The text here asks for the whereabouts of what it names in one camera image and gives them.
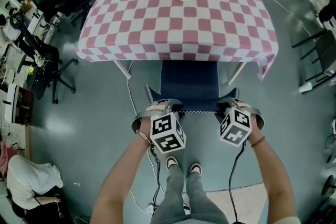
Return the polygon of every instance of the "pink and white checkered tablecloth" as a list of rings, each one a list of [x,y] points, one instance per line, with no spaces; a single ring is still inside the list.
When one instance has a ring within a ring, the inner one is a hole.
[[[277,52],[261,0],[96,0],[77,49],[89,61],[256,61],[260,79]]]

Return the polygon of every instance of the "jeans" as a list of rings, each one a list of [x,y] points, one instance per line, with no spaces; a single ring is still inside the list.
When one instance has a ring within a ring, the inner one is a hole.
[[[199,173],[190,173],[186,184],[191,214],[183,209],[182,191],[184,177],[177,165],[169,168],[167,190],[162,203],[155,211],[151,224],[175,224],[187,219],[197,219],[215,224],[228,224],[224,213],[206,196]]]

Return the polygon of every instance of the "floor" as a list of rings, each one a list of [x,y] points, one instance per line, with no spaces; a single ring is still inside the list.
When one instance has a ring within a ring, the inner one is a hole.
[[[291,45],[308,34],[273,0],[263,1],[279,41],[276,61],[262,82],[257,77],[257,66],[248,63],[231,86],[226,82],[236,63],[221,62],[221,92],[240,87],[240,98],[263,113],[266,120],[263,132],[287,168],[298,214],[303,221],[321,200],[320,190],[332,171],[324,169],[330,154],[324,149],[324,142],[331,132],[334,89],[324,87],[307,95],[298,92],[302,78],[316,72],[311,59],[299,61],[299,55],[312,44],[293,50]],[[319,30],[308,0],[277,1],[295,14],[308,31]],[[79,28],[73,28],[67,20],[62,21],[60,28],[61,33],[55,35],[52,45],[59,48],[63,60],[76,57]],[[138,110],[148,105],[144,85],[158,90],[159,72],[159,61],[137,61],[132,66],[130,88]],[[79,59],[79,65],[71,66],[64,79],[76,85],[76,94],[59,86],[58,105],[51,103],[50,90],[35,102],[33,160],[56,164],[65,183],[63,191],[71,214],[90,216],[102,181],[134,137],[130,126],[134,113],[125,77],[113,62],[90,63]],[[207,191],[227,189],[229,173],[238,153],[238,149],[218,143],[217,127],[213,115],[188,115],[183,122],[188,135],[187,148],[177,155],[184,171],[196,160],[202,164]],[[161,178],[166,176],[166,170],[162,169]],[[258,165],[248,148],[239,160],[233,187],[259,182]],[[151,202],[155,189],[152,167],[144,157],[132,186],[142,207],[146,208]],[[266,223],[266,217],[267,206],[259,223]],[[149,221],[150,214],[143,214],[129,195],[124,207],[124,223]]]

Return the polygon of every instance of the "wrist strap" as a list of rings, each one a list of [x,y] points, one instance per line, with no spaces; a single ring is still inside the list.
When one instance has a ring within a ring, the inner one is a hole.
[[[253,145],[251,145],[251,148],[254,148],[255,146],[257,146],[258,144],[260,144],[262,141],[265,140],[265,137],[263,136],[262,138],[260,138],[256,143],[254,143]]]
[[[147,136],[145,136],[142,132],[137,130],[136,133],[140,134],[149,143],[150,146],[152,145],[152,141],[150,141],[149,138]]]

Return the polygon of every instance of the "white cable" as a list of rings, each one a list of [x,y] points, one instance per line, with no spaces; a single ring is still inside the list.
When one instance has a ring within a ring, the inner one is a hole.
[[[131,67],[132,67],[133,63],[134,63],[134,61],[131,62],[130,67],[128,68],[128,73],[130,73],[130,70],[131,70]],[[129,93],[129,95],[130,95],[130,100],[131,100],[131,103],[132,103],[132,106],[133,106],[133,110],[134,110],[135,114],[137,114],[137,112],[136,112],[136,108],[135,108],[135,105],[134,105],[134,101],[133,101],[133,98],[132,98],[132,94],[131,94],[130,86],[129,86],[129,84],[128,84],[128,81],[129,81],[129,80],[126,79],[128,93]],[[152,159],[151,159],[151,157],[150,157],[150,155],[149,155],[149,150],[147,150],[147,156],[148,156],[149,161],[151,162],[151,165],[152,165],[152,168],[153,168],[153,174],[154,174],[155,179],[156,179],[156,181],[157,181],[157,177],[156,177],[156,173],[155,173],[154,164],[153,164]],[[164,190],[163,190],[161,184],[160,184],[160,189],[161,189],[162,193],[164,194]],[[151,212],[151,211],[148,210],[148,209],[147,209],[147,210],[144,210],[143,208],[141,208],[141,206],[140,206],[140,205],[137,203],[137,201],[135,200],[135,196],[134,196],[134,193],[132,192],[132,190],[130,190],[130,193],[131,193],[132,196],[133,196],[133,201],[134,201],[135,205],[140,209],[141,212],[143,212],[144,214],[148,214],[148,213]]]
[[[83,221],[84,223],[89,224],[89,222],[85,221],[84,219],[82,219],[82,218],[80,218],[80,217],[75,217],[75,218],[73,219],[74,222],[75,222],[75,224],[78,224],[77,221],[76,221],[77,218],[79,218],[79,219],[80,219],[81,221]]]
[[[292,16],[301,26],[302,28],[309,34],[309,36],[311,36],[311,34],[309,33],[309,31],[304,27],[304,25],[289,11],[287,10],[284,6],[282,6],[278,1],[273,0],[275,3],[277,3],[280,7],[282,7],[285,11],[287,11],[289,13],[290,16]]]

